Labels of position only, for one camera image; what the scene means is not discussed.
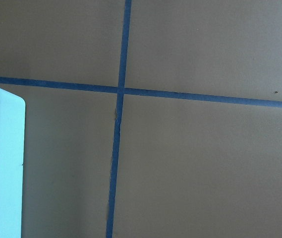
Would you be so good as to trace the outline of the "light blue plastic bin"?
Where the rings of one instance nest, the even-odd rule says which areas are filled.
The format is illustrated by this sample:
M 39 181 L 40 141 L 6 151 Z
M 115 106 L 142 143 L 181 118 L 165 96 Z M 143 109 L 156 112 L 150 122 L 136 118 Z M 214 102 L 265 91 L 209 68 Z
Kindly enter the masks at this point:
M 0 88 L 0 238 L 21 237 L 25 102 Z

